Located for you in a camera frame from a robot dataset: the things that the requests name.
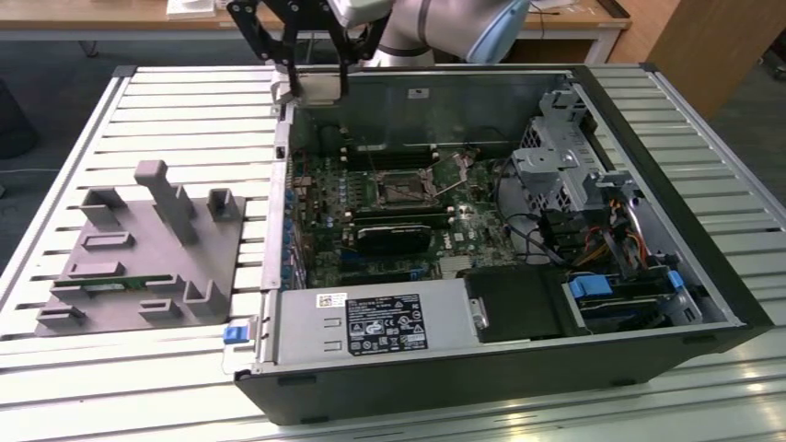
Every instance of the black trash bin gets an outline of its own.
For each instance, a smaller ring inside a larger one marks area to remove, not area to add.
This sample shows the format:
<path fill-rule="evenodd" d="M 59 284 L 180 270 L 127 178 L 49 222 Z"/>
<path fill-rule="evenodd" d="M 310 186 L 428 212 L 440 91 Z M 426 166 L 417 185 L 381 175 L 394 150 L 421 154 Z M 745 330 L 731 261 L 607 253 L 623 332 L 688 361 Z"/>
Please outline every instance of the black trash bin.
<path fill-rule="evenodd" d="M 10 91 L 0 80 L 0 159 L 21 155 L 35 145 L 38 135 L 17 104 Z"/>

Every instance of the white sticker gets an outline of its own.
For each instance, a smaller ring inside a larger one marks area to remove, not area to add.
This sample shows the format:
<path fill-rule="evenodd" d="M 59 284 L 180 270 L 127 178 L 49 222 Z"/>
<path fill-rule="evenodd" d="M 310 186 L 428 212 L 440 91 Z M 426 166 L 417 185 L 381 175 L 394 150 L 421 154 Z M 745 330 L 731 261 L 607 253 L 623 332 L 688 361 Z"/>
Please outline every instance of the white sticker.
<path fill-rule="evenodd" d="M 342 307 L 345 303 L 345 293 L 320 293 L 316 295 L 316 308 Z"/>
<path fill-rule="evenodd" d="M 406 98 L 408 99 L 426 99 L 428 98 L 428 89 L 409 89 L 406 91 Z"/>

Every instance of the motherboard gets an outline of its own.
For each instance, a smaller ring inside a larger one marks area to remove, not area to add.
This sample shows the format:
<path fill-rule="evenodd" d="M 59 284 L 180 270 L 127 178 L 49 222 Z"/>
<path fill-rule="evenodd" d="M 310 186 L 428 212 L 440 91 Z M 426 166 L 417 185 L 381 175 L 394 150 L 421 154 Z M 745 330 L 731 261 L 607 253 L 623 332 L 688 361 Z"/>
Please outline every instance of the motherboard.
<path fill-rule="evenodd" d="M 454 278 L 516 250 L 492 201 L 500 162 L 433 145 L 294 155 L 308 288 Z"/>

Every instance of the gray carpet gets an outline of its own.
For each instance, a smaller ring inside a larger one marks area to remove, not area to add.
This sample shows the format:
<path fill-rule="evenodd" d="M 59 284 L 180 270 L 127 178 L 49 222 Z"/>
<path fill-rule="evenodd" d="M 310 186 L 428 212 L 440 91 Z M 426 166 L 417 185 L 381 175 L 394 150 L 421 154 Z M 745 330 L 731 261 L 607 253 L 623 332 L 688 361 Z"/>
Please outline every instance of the gray carpet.
<path fill-rule="evenodd" d="M 83 57 L 74 42 L 0 42 L 0 78 L 38 130 L 29 153 L 0 160 L 0 171 L 58 169 L 78 137 L 114 67 L 254 64 L 242 41 L 101 42 Z M 786 200 L 786 83 L 756 68 L 712 126 L 780 201 Z M 0 173 L 0 271 L 27 227 L 54 173 Z"/>

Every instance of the barcode sticker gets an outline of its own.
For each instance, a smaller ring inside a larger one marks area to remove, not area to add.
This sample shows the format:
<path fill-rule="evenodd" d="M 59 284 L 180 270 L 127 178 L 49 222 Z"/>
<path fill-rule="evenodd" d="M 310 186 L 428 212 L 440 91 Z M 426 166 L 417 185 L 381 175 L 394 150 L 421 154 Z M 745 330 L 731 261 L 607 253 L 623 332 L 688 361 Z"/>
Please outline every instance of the barcode sticker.
<path fill-rule="evenodd" d="M 316 308 L 342 307 L 346 293 L 320 293 L 316 295 Z"/>

